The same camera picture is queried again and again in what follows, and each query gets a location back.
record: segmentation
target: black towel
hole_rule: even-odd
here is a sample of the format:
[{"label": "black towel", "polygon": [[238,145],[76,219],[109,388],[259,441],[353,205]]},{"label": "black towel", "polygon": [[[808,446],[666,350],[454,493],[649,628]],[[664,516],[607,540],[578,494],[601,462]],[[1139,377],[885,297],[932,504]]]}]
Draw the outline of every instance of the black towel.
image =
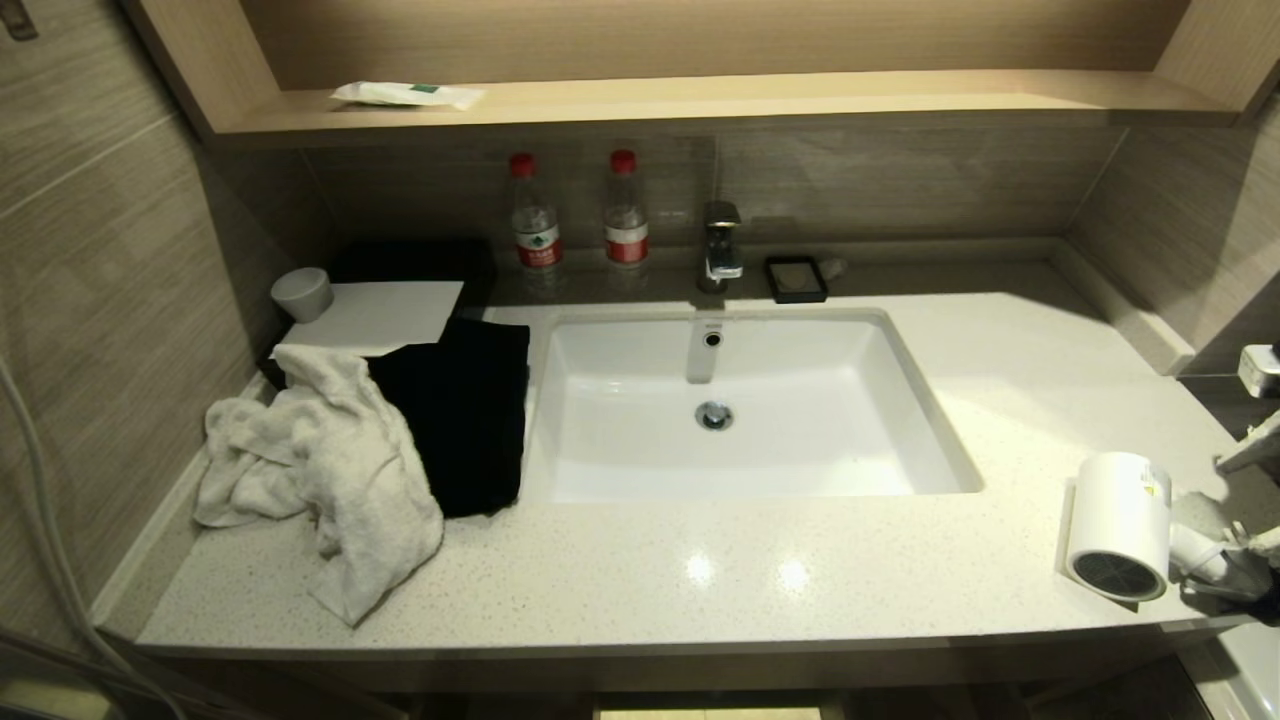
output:
[{"label": "black towel", "polygon": [[445,518],[492,515],[520,495],[527,356],[527,327],[451,318],[436,343],[369,359]]}]

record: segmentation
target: bottle label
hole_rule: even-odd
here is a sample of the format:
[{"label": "bottle label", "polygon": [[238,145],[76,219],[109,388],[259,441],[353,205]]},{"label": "bottle label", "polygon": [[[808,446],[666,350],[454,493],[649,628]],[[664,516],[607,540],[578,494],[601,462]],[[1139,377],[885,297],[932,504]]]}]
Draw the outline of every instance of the bottle label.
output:
[{"label": "bottle label", "polygon": [[604,241],[609,260],[639,263],[649,256],[649,223],[628,231],[605,227]]},{"label": "bottle label", "polygon": [[516,250],[526,268],[545,268],[559,263],[564,256],[564,247],[559,241],[559,225],[552,225],[543,232],[517,232]]}]

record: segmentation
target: cup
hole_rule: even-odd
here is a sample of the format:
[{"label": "cup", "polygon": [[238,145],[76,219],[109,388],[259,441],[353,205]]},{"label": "cup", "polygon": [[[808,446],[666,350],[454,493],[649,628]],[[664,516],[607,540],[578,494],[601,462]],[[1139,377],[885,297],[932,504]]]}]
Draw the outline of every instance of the cup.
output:
[{"label": "cup", "polygon": [[310,323],[333,305],[329,273],[320,268],[298,268],[280,275],[271,286],[271,300],[300,323]]}]

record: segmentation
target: faucet handle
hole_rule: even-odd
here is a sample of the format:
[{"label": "faucet handle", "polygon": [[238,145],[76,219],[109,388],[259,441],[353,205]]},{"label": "faucet handle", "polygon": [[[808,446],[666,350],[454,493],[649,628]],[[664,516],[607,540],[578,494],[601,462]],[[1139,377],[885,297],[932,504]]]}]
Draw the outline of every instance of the faucet handle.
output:
[{"label": "faucet handle", "polygon": [[709,228],[736,228],[742,224],[737,206],[728,200],[712,200],[703,206],[703,217]]}]

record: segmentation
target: drain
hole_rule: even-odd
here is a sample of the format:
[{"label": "drain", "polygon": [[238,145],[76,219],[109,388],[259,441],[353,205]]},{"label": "drain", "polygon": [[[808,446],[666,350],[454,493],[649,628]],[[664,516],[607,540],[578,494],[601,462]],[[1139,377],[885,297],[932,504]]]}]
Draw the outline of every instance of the drain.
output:
[{"label": "drain", "polygon": [[694,418],[698,418],[699,425],[713,432],[727,430],[733,424],[733,411],[723,402],[703,402],[694,411]]}]

